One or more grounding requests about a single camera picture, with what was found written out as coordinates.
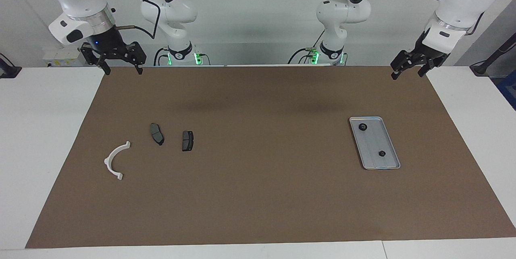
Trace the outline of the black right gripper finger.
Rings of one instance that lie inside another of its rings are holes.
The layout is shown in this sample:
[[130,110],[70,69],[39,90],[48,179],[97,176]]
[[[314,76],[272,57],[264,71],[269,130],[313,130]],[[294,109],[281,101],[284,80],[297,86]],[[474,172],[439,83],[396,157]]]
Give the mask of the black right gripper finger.
[[89,43],[83,43],[80,47],[80,53],[83,55],[88,65],[93,65],[101,68],[105,75],[110,75],[111,69],[106,62],[106,55],[101,54],[99,57],[95,56],[94,50]]
[[127,45],[127,62],[132,64],[138,75],[143,74],[143,65],[147,60],[147,55],[138,42]]

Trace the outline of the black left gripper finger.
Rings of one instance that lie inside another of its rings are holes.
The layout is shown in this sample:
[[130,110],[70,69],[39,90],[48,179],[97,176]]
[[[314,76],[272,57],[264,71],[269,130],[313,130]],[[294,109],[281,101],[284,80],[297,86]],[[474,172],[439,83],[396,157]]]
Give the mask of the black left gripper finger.
[[424,77],[429,70],[435,68],[435,60],[434,59],[421,59],[420,61],[421,68],[418,71],[419,77]]
[[393,59],[390,66],[393,70],[391,77],[393,80],[398,79],[401,73],[407,69],[414,67],[414,53],[401,50]]

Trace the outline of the silver metal tray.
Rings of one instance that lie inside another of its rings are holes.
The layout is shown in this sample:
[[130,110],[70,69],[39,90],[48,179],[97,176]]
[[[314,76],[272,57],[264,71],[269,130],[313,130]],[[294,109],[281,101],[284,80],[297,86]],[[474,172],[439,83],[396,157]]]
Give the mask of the silver metal tray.
[[[400,169],[401,163],[384,120],[380,116],[352,116],[349,119],[362,167],[366,170]],[[367,125],[366,131],[359,124]],[[380,157],[381,150],[387,154]]]

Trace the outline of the white box with yellow labels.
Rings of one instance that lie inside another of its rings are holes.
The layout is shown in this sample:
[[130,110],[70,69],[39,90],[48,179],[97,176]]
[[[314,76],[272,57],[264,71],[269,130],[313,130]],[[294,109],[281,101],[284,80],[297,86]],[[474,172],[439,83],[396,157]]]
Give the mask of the white box with yellow labels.
[[46,67],[86,67],[88,64],[75,46],[62,49],[44,50],[42,57]]

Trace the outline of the curved dark brake pad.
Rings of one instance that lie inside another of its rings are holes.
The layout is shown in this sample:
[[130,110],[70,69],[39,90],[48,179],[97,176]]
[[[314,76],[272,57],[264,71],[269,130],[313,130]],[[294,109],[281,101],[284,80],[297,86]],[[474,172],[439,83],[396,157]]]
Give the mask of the curved dark brake pad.
[[162,131],[160,130],[160,125],[156,123],[150,124],[150,134],[155,143],[162,146],[164,143],[164,136],[162,134]]

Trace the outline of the blue crate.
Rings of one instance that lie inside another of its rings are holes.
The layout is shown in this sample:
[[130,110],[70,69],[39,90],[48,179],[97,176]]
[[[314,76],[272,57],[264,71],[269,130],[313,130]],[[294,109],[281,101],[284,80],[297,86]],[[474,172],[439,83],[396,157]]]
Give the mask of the blue crate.
[[496,88],[516,111],[516,70],[498,82]]

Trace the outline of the brown table mat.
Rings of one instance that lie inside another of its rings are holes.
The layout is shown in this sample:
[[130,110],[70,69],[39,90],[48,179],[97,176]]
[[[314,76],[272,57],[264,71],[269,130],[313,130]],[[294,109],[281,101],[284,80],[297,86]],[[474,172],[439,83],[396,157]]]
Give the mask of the brown table mat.
[[[113,68],[26,248],[516,237],[429,79],[390,74]],[[384,120],[400,169],[362,167],[352,116]]]

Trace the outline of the black clamp mount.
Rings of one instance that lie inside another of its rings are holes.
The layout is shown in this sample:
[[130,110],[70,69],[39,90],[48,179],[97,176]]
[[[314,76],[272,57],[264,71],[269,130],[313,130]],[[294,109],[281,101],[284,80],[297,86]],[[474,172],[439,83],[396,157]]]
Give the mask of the black clamp mount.
[[15,66],[10,59],[0,52],[0,79],[13,79],[22,70],[22,67]]

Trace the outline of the white semicircular plastic bracket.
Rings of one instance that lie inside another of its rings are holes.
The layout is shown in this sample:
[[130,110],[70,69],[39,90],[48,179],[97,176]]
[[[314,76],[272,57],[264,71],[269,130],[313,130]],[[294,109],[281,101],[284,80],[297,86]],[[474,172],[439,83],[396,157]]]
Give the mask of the white semicircular plastic bracket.
[[109,155],[104,159],[104,164],[107,167],[109,173],[116,176],[116,178],[120,181],[123,180],[123,174],[119,171],[115,171],[112,168],[112,163],[114,161],[115,156],[118,155],[118,153],[122,152],[123,150],[129,149],[130,147],[131,147],[131,142],[126,141],[125,144],[122,144],[122,145],[116,147],[115,149],[113,149],[109,153]]

